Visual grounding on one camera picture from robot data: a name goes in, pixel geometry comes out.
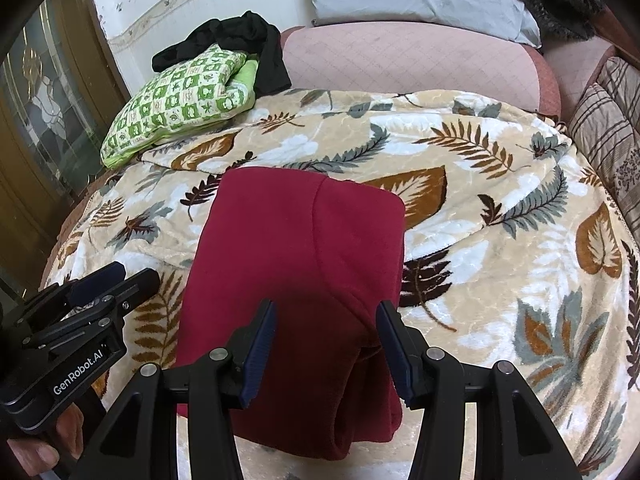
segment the beige blanket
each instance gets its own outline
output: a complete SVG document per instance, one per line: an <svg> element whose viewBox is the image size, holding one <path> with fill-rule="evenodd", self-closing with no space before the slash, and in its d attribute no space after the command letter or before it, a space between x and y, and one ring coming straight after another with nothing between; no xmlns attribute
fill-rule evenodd
<svg viewBox="0 0 640 480"><path fill-rule="evenodd" d="M174 361L198 237L222 174L241 165L321 171L401 196L405 322L462 362L512 360L584 478L615 478L640 440L638 248L569 138L476 94L292 90L112 177L49 277L113 260L162 277L159 295L127 317L126 357L95 385L106 405L142 363ZM421 415L406 410L391 443L355 444L337 463L239 440L242 467L248 480L405 479ZM463 479L473 478L472 428ZM179 429L188 478L184 420Z"/></svg>

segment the metal screw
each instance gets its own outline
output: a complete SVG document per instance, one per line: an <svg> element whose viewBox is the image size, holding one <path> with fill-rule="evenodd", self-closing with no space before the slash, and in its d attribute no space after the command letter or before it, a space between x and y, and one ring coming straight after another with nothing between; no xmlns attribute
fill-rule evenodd
<svg viewBox="0 0 640 480"><path fill-rule="evenodd" d="M226 359L228 355L229 352L227 352L225 348L214 348L209 352L209 359L212 361L222 361L222 359Z"/></svg>
<svg viewBox="0 0 640 480"><path fill-rule="evenodd" d="M158 367L153 363L147 363L140 368L140 375L144 377L151 377L158 371Z"/></svg>
<svg viewBox="0 0 640 480"><path fill-rule="evenodd" d="M508 361L498 361L498 370L500 370L503 374L509 375L515 370L515 368Z"/></svg>
<svg viewBox="0 0 640 480"><path fill-rule="evenodd" d="M442 348L438 348L437 346L432 346L427 350L427 357L429 359L433 359L434 361L440 361L440 359L444 359L445 353Z"/></svg>

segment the finger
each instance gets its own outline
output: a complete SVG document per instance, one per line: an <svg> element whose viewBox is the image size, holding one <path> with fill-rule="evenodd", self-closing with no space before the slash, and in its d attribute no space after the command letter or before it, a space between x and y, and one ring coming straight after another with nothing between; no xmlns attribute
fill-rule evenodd
<svg viewBox="0 0 640 480"><path fill-rule="evenodd" d="M29 476L52 470L60 460L58 452L41 440L8 440L7 443Z"/></svg>
<svg viewBox="0 0 640 480"><path fill-rule="evenodd" d="M79 458L82 454L83 421L84 415L75 404L72 404L60 415L56 423L56 431L62 443L74 458Z"/></svg>

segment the pink cushion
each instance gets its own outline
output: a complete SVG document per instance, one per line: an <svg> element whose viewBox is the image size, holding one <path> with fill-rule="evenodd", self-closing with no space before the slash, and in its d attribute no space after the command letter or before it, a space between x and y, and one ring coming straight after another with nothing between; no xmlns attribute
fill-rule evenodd
<svg viewBox="0 0 640 480"><path fill-rule="evenodd" d="M294 88L476 92L560 114L558 83L540 54L460 28L415 22L341 23L285 31Z"/></svg>
<svg viewBox="0 0 640 480"><path fill-rule="evenodd" d="M585 89L597 78L616 48L595 36L588 41L545 42L545 59L556 74L562 99L561 119L569 122Z"/></svg>

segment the green and white pillowcase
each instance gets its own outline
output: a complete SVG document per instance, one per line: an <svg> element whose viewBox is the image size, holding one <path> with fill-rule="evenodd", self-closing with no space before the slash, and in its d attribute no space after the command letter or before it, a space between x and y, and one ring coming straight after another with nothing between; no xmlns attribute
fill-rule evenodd
<svg viewBox="0 0 640 480"><path fill-rule="evenodd" d="M100 156L117 168L137 152L195 133L251 108L258 62L217 44L159 73L131 98L109 129Z"/></svg>

